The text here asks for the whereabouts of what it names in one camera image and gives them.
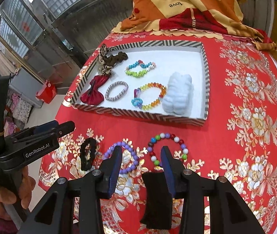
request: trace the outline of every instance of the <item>purple beaded bracelet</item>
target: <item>purple beaded bracelet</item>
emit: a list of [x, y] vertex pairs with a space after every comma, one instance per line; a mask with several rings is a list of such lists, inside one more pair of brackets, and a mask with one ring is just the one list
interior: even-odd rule
[[114, 143], [112, 146], [109, 147], [109, 149], [104, 153], [103, 159], [107, 159], [111, 156], [113, 153], [113, 150], [115, 149], [116, 146], [121, 146], [122, 148], [128, 150], [131, 153], [131, 156], [134, 158], [134, 161], [131, 166], [127, 167], [126, 169], [120, 169], [119, 174], [127, 174], [130, 173], [131, 171], [136, 170], [136, 167], [139, 165], [139, 156], [137, 156], [135, 150], [131, 148], [126, 142], [117, 142]]

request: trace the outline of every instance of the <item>table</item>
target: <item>table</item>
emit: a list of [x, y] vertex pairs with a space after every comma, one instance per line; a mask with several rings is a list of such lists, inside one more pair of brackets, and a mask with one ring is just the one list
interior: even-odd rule
[[[225, 176], [248, 204], [266, 233], [277, 233], [277, 64], [267, 51], [258, 51], [247, 39], [222, 36], [155, 36], [150, 33], [110, 34], [104, 43], [114, 46], [148, 40], [190, 40], [204, 45], [210, 71], [208, 119], [202, 127], [116, 117], [75, 109], [70, 98], [98, 49], [86, 62], [71, 85], [56, 120], [72, 120], [76, 130], [64, 136], [60, 148], [42, 159], [39, 185], [47, 190], [61, 176], [82, 177], [80, 145], [85, 138], [98, 141], [94, 167], [102, 153], [118, 141], [125, 141], [141, 156], [136, 172], [119, 175], [116, 192], [102, 201], [106, 233], [178, 233], [182, 200], [173, 201], [172, 229], [148, 230], [139, 223], [144, 214], [146, 189], [141, 174], [156, 171], [147, 154], [151, 137], [173, 133], [185, 141], [189, 149], [186, 168], [202, 177]], [[174, 141], [161, 140], [154, 151], [167, 145], [180, 158]], [[130, 162], [123, 153], [123, 164]], [[76, 199], [74, 214], [78, 217]], [[208, 198], [205, 198], [205, 234], [210, 233]]]

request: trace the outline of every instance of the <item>floor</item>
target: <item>floor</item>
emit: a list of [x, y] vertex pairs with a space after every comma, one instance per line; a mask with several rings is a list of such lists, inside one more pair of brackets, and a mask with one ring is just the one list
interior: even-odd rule
[[[26, 128], [30, 128], [37, 125], [42, 125], [46, 122], [52, 121], [55, 119], [57, 111], [61, 106], [65, 95], [56, 95], [50, 104], [43, 104], [41, 108], [34, 108], [29, 116]], [[38, 186], [39, 180], [39, 170], [40, 170], [41, 159], [31, 163], [29, 168], [29, 175], [32, 176], [37, 184], [33, 191], [33, 197], [29, 205], [29, 209], [33, 210], [36, 204], [40, 201], [42, 196], [45, 194], [45, 191]]]

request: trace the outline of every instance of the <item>bracelet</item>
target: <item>bracelet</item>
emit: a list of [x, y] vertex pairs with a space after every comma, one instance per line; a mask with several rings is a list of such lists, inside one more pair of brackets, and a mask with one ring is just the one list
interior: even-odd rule
[[[151, 87], [156, 87], [156, 88], [161, 89], [161, 93], [159, 94], [159, 97], [154, 102], [150, 103], [149, 105], [143, 105], [143, 100], [141, 98], [138, 98], [137, 96], [140, 92], [145, 91]], [[134, 99], [132, 99], [131, 102], [132, 102], [133, 106], [137, 106], [139, 109], [149, 110], [149, 109], [154, 108], [157, 105], [159, 105], [165, 95], [166, 95], [166, 87], [165, 86], [163, 86], [160, 83], [147, 83], [147, 84], [143, 85], [142, 87], [139, 87], [134, 90]]]
[[[130, 71], [130, 69], [135, 68], [138, 65], [140, 65], [143, 68], [143, 70], [139, 72]], [[154, 62], [150, 62], [147, 65], [145, 65], [141, 60], [138, 60], [136, 63], [125, 68], [125, 74], [136, 78], [143, 77], [145, 74], [147, 74], [147, 72], [151, 71], [154, 68], [156, 68], [156, 64]]]
[[157, 159], [156, 154], [154, 153], [153, 146], [156, 142], [160, 141], [161, 139], [172, 139], [174, 142], [178, 143], [183, 151], [182, 159], [187, 160], [187, 154], [188, 149], [186, 148], [186, 145], [184, 144], [184, 140], [181, 140], [179, 137], [175, 136], [175, 134], [170, 133], [161, 133], [160, 135], [156, 135], [155, 137], [152, 137], [150, 139], [150, 142], [148, 143], [147, 151], [149, 152], [149, 155], [151, 157], [151, 161], [154, 163], [155, 166], [162, 167], [161, 162]]
[[133, 148], [131, 148], [126, 142], [117, 142], [114, 143], [112, 146], [109, 147], [109, 149], [104, 153], [104, 157], [103, 159], [107, 159], [111, 156], [111, 154], [113, 153], [113, 150], [115, 149], [116, 146], [121, 146], [122, 148], [128, 150], [131, 153], [132, 158], [134, 159], [134, 161], [132, 162], [132, 165], [130, 165], [129, 167], [125, 168], [125, 169], [120, 169], [119, 174], [127, 174], [130, 173], [134, 170], [136, 170], [136, 167], [139, 165], [139, 156], [136, 154], [135, 150]]
[[[110, 91], [111, 91], [114, 87], [116, 87], [117, 85], [124, 85], [125, 88], [124, 88], [117, 96], [115, 96], [115, 97], [109, 97]], [[108, 87], [108, 89], [107, 89], [107, 91], [106, 91], [106, 94], [105, 94], [105, 99], [108, 100], [108, 101], [116, 101], [116, 100], [118, 100], [119, 98], [121, 98], [121, 97], [128, 91], [128, 89], [129, 89], [129, 86], [128, 86], [128, 84], [127, 84], [126, 82], [117, 81], [117, 82], [111, 84], [111, 85]]]

